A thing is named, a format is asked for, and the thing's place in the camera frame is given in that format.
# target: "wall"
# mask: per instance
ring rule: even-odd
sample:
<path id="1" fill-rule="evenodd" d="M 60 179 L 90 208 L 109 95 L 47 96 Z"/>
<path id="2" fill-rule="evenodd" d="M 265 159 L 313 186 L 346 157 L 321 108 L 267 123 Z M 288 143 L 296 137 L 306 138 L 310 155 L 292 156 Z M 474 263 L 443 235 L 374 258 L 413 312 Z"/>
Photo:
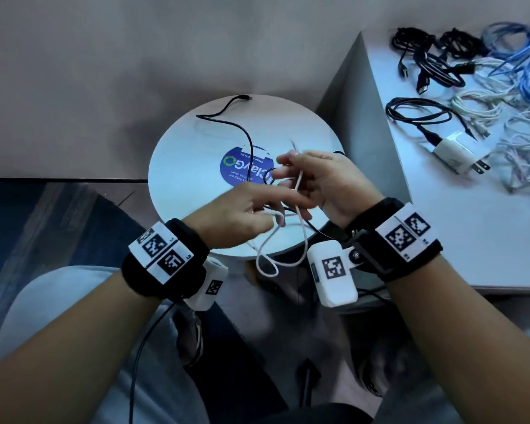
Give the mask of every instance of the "wall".
<path id="1" fill-rule="evenodd" d="M 484 21 L 482 1 L 0 0 L 0 176 L 146 178 L 199 104 L 250 92 L 314 110 L 362 27 L 413 23 L 420 4 L 441 26 Z M 530 18 L 530 0 L 502 12 Z"/>

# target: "person's right hand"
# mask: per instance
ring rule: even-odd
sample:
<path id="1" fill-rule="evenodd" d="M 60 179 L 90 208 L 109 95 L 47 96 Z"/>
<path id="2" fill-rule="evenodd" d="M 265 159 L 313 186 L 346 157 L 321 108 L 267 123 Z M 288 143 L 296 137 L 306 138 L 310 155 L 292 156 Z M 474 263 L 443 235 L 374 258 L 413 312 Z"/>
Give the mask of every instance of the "person's right hand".
<path id="1" fill-rule="evenodd" d="M 328 219 L 341 228 L 384 198 L 353 162 L 341 154 L 291 150 L 277 157 L 277 162 L 284 166 L 271 171 L 271 176 L 276 180 L 290 178 L 279 185 L 293 188 L 298 174 L 304 171 L 298 191 L 313 199 Z"/>

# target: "white power adapter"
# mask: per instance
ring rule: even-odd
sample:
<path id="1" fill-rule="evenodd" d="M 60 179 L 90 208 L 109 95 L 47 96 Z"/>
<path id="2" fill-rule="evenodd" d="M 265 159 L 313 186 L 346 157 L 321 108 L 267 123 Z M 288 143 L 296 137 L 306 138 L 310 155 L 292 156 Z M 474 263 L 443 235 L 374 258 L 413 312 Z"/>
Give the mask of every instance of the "white power adapter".
<path id="1" fill-rule="evenodd" d="M 457 131 L 443 138 L 432 153 L 458 174 L 465 174 L 469 169 L 483 174 L 491 169 L 483 162 L 491 151 L 463 131 Z"/>
<path id="2" fill-rule="evenodd" d="M 343 250 L 338 241 L 322 241 L 308 250 L 308 262 L 320 303 L 333 308 L 358 299 L 350 269 L 358 266 L 350 260 L 353 247 Z"/>
<path id="3" fill-rule="evenodd" d="M 228 277 L 228 267 L 214 257 L 208 256 L 203 266 L 206 269 L 204 283 L 198 289 L 198 292 L 190 298 L 184 299 L 184 302 L 194 311 L 209 310 L 216 300 L 216 295 L 222 284 Z"/>

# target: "forearm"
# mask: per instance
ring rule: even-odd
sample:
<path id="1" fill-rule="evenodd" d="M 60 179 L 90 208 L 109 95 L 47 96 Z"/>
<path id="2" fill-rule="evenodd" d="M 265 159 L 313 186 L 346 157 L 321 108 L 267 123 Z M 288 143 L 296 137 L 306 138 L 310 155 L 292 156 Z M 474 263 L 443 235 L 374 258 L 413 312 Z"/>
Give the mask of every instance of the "forearm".
<path id="1" fill-rule="evenodd" d="M 441 256 L 388 284 L 417 347 L 466 422 L 530 422 L 530 338 Z"/>
<path id="2" fill-rule="evenodd" d="M 0 422 L 85 422 L 159 304 L 106 279 L 0 362 Z"/>

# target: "person's left hand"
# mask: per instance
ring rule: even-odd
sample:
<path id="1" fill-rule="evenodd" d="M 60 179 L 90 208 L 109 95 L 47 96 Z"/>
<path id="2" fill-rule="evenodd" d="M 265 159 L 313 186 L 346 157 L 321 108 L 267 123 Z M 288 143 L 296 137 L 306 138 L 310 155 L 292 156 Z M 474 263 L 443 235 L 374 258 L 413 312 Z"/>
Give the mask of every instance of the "person's left hand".
<path id="1" fill-rule="evenodd" d="M 270 230 L 273 216 L 256 211 L 268 205 L 284 213 L 281 202 L 299 207 L 304 220 L 312 218 L 306 208 L 316 206 L 297 191 L 246 181 L 188 215 L 183 222 L 198 233 L 209 249 L 235 247 Z"/>

